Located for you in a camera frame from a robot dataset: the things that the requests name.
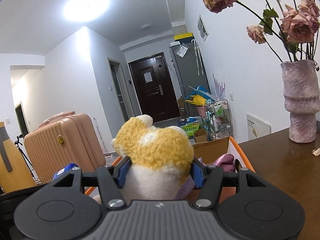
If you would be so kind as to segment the dark brown entrance door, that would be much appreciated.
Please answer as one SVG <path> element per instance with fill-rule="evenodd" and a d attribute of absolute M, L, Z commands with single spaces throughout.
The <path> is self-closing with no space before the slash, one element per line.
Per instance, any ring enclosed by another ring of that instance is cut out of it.
<path fill-rule="evenodd" d="M 154 122 L 180 116 L 163 53 L 132 61 L 129 68 L 142 114 L 151 116 Z"/>

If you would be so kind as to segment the yellow thermos jug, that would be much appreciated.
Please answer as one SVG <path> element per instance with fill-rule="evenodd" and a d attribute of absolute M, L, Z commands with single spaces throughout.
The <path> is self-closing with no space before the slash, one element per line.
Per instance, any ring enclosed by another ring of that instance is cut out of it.
<path fill-rule="evenodd" d="M 4 193 L 10 193 L 30 187 L 35 187 L 33 179 L 23 156 L 10 139 L 5 123 L 0 125 L 0 185 Z"/>

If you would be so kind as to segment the red cardboard box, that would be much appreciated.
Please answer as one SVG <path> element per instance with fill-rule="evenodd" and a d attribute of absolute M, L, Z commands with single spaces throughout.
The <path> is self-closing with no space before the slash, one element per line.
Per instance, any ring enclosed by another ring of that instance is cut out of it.
<path fill-rule="evenodd" d="M 248 168 L 252 167 L 252 165 L 249 163 L 248 159 L 246 158 L 242 150 L 240 150 L 240 147 L 229 138 L 220 139 L 220 140 L 211 141 L 211 142 L 201 142 L 199 144 L 195 144 L 192 146 L 194 149 L 194 157 L 196 157 L 203 164 L 207 164 L 207 165 L 213 164 L 213 162 L 216 161 L 216 159 L 218 159 L 220 156 L 226 153 L 230 153 L 234 155 L 234 158 L 235 158 L 234 163 L 235 161 L 238 160 L 240 161 L 240 164 L 242 166 L 248 167 Z"/>

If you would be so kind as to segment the pink textured vase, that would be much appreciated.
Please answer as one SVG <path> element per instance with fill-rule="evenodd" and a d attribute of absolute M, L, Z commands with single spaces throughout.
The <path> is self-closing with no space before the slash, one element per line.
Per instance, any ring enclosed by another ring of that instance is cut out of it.
<path fill-rule="evenodd" d="M 290 113 L 289 139 L 299 144 L 316 140 L 319 85 L 315 62 L 300 60 L 280 64 L 284 107 Z"/>

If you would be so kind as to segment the pink satin ribbon cloth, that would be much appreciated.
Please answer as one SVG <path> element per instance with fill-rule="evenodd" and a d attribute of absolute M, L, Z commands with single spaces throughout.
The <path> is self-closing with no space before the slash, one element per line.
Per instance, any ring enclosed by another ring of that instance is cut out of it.
<path fill-rule="evenodd" d="M 225 172 L 236 172 L 234 155 L 226 153 L 213 162 L 214 166 L 222 168 Z"/>

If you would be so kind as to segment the dried pink rose bouquet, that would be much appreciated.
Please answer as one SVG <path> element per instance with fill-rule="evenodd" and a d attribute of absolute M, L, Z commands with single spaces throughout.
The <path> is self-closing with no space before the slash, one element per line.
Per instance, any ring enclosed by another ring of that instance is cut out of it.
<path fill-rule="evenodd" d="M 294 6 L 282 6 L 280 0 L 264 0 L 262 15 L 240 0 L 203 0 L 204 6 L 218 14 L 238 4 L 256 16 L 260 22 L 246 27 L 247 35 L 257 44 L 267 44 L 278 59 L 278 53 L 267 40 L 276 36 L 283 44 L 290 62 L 314 60 L 319 39 L 319 6 L 316 0 L 293 0 Z"/>

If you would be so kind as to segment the purple burlap pouch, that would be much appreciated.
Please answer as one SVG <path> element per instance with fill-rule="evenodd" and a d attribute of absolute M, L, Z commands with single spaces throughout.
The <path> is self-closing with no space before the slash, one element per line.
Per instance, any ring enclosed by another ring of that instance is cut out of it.
<path fill-rule="evenodd" d="M 189 196 L 189 194 L 193 191 L 195 187 L 195 183 L 192 179 L 191 176 L 189 176 L 185 182 L 182 184 L 182 186 L 180 187 L 180 189 L 178 190 L 178 192 L 175 195 L 175 199 L 176 200 L 181 200 L 181 199 L 185 199 Z"/>

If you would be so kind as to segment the grey refrigerator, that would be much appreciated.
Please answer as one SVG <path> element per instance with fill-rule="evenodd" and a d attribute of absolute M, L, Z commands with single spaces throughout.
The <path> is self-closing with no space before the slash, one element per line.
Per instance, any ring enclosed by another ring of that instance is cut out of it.
<path fill-rule="evenodd" d="M 210 87 L 204 68 L 195 51 L 195 39 L 193 37 L 179 40 L 180 44 L 170 46 L 172 64 L 177 74 L 182 97 L 189 99 L 192 89 L 202 86 L 210 92 Z"/>

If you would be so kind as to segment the yellow black box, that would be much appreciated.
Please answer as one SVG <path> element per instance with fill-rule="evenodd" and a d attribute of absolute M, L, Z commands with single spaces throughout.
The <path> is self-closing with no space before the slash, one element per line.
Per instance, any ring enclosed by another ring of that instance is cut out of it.
<path fill-rule="evenodd" d="M 188 38 L 194 38 L 193 33 L 185 33 L 185 34 L 180 34 L 180 35 L 174 36 L 175 41 L 182 40 L 182 39 L 188 39 Z"/>

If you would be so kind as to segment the blue tissue pack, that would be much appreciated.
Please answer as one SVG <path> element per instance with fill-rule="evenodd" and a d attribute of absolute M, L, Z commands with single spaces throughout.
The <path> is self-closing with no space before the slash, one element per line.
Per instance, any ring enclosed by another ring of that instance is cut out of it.
<path fill-rule="evenodd" d="M 80 169 L 80 167 L 78 165 L 76 165 L 75 163 L 70 163 L 67 166 L 65 166 L 65 167 L 61 168 L 60 170 L 58 170 L 54 174 L 52 180 L 55 180 L 55 179 L 59 178 L 61 175 L 67 173 L 70 170 L 75 171 L 75 170 L 79 170 L 79 169 Z"/>

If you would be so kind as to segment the metal storage trolley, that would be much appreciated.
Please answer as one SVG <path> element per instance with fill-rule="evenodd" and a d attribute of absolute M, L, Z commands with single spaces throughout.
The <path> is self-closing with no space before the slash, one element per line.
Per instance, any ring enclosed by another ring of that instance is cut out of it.
<path fill-rule="evenodd" d="M 233 135 L 232 119 L 226 99 L 206 100 L 206 123 L 210 140 L 219 140 Z"/>

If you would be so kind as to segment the yellow white plush toy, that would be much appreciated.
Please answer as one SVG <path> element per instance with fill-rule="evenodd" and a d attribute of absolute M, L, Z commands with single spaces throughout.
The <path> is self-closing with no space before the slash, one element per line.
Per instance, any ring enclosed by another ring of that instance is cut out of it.
<path fill-rule="evenodd" d="M 131 117 L 111 141 L 122 157 L 131 159 L 121 194 L 132 200 L 176 200 L 190 176 L 194 149 L 178 126 L 158 128 L 149 115 Z"/>

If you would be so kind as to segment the pink ribbed suitcase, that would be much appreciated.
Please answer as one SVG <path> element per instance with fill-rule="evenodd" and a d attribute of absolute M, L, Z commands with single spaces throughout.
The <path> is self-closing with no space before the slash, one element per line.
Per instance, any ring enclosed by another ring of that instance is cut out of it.
<path fill-rule="evenodd" d="M 84 113 L 66 112 L 47 119 L 24 137 L 24 146 L 42 183 L 74 163 L 84 172 L 106 165 L 91 118 Z"/>

